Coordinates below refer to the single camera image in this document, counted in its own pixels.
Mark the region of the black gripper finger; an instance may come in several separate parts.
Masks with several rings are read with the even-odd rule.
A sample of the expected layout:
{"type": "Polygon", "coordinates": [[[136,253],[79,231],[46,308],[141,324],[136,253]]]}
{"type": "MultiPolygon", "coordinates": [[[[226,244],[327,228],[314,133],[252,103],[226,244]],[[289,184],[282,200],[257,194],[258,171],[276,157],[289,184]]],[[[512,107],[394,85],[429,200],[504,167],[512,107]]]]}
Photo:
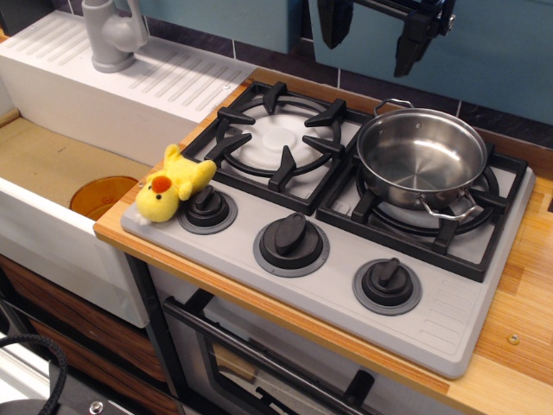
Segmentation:
{"type": "Polygon", "coordinates": [[[429,44],[440,34],[441,24],[435,16],[407,16],[402,34],[397,39],[394,76],[407,76],[419,62],[429,44]]]}
{"type": "Polygon", "coordinates": [[[317,10],[324,43],[338,47],[349,34],[353,19],[352,0],[318,0],[317,10]]]}

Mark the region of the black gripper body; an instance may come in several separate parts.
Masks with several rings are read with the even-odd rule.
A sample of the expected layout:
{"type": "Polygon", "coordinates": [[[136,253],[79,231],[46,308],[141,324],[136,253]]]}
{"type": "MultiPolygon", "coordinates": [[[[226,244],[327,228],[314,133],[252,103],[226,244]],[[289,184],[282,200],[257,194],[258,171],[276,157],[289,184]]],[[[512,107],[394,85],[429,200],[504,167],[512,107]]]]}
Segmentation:
{"type": "Polygon", "coordinates": [[[367,7],[404,22],[417,15],[429,18],[431,30],[448,33],[453,28],[455,0],[442,1],[389,1],[355,0],[354,3],[367,7]]]}

